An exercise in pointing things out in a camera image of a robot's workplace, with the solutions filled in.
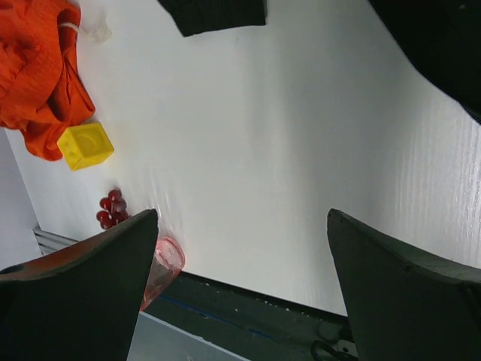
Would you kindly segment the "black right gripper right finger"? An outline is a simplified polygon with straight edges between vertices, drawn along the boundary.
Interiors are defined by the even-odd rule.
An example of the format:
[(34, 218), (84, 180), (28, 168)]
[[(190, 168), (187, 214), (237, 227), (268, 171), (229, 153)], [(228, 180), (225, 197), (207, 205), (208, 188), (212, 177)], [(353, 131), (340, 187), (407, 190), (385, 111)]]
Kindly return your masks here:
[(327, 236), (360, 360), (478, 360), (480, 270), (342, 211)]

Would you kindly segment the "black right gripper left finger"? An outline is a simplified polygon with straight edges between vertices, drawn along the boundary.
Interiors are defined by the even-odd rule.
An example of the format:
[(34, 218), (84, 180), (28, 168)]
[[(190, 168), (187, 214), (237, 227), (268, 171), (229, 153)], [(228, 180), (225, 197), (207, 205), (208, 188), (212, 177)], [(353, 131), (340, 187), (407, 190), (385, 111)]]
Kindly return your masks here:
[(3, 360), (125, 360), (158, 237), (148, 209), (1, 271)]

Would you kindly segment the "small orange drawstring cloth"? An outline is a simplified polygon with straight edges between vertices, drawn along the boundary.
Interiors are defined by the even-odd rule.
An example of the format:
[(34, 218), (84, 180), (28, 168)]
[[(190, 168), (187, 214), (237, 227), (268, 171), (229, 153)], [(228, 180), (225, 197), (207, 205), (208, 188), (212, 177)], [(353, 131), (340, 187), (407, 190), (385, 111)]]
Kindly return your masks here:
[(1, 3), (1, 126), (46, 161), (60, 160), (61, 134), (95, 113), (77, 67), (80, 20), (70, 1)]

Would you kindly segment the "black cloth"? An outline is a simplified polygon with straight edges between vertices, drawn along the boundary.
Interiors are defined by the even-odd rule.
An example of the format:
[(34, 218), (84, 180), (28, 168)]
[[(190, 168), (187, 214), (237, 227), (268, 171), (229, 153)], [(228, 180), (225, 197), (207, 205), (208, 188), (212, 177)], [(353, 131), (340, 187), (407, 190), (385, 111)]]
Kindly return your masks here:
[[(264, 26), (266, 1), (161, 1), (184, 37)], [(370, 3), (413, 67), (480, 121), (480, 3)]]

